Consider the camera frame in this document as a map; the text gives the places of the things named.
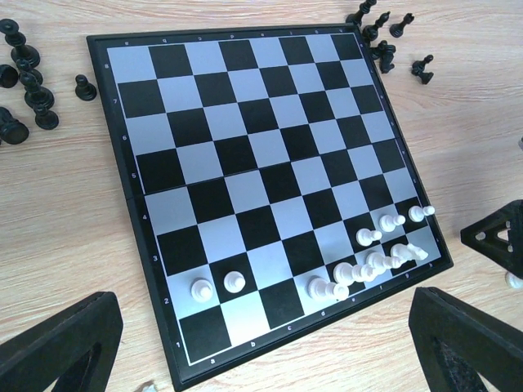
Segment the white pawn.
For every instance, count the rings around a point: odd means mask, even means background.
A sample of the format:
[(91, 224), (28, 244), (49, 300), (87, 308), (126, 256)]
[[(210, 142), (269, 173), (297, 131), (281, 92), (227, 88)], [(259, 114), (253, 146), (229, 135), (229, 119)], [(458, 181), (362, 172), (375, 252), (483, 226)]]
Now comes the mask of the white pawn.
[(230, 293), (241, 292), (246, 284), (245, 277), (239, 271), (230, 271), (224, 277), (224, 287)]
[(514, 289), (522, 289), (523, 288), (523, 279), (518, 278), (513, 273), (507, 272), (505, 274), (505, 281), (507, 285)]
[(395, 230), (396, 227), (403, 225), (406, 222), (406, 218), (403, 215), (383, 215), (379, 219), (379, 226), (382, 231), (390, 233)]
[(414, 205), (409, 209), (409, 219), (413, 222), (421, 222), (427, 216), (434, 215), (435, 212), (436, 209), (432, 205), (426, 207)]
[(207, 302), (213, 296), (212, 284), (205, 278), (198, 278), (191, 284), (190, 293), (195, 301)]
[(373, 242), (379, 241), (381, 238), (382, 232), (375, 229), (362, 228), (356, 232), (356, 241), (362, 247), (369, 247)]

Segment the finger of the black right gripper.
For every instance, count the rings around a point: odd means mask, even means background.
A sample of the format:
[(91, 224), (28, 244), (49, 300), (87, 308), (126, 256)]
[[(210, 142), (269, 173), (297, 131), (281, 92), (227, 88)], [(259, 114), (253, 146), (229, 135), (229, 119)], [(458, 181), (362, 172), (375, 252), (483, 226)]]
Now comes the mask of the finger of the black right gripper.
[(522, 200), (513, 200), (460, 231), (461, 243), (522, 278)]

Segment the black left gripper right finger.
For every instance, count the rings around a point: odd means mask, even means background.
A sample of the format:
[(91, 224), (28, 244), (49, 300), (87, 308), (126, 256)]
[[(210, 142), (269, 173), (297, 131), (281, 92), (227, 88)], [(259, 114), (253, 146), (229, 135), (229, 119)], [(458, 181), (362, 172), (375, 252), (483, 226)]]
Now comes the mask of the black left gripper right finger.
[(436, 287), (418, 287), (409, 329), (431, 391), (522, 390), (522, 332)]

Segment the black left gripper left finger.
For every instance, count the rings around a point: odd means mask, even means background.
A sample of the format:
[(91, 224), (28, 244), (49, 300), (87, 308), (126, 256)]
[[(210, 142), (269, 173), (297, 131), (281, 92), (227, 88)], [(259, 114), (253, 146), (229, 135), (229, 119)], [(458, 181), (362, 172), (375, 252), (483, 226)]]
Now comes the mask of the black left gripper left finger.
[(95, 292), (1, 344), (1, 390), (104, 391), (122, 331), (116, 295)]

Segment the white bishop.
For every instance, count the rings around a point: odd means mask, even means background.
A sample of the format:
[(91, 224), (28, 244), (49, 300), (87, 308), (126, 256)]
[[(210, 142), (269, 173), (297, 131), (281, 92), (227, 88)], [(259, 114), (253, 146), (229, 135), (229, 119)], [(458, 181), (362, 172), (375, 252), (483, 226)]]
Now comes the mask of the white bishop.
[(391, 270), (400, 268), (402, 260), (397, 256), (384, 256), (378, 252), (371, 252), (366, 257), (366, 263), (376, 270)]

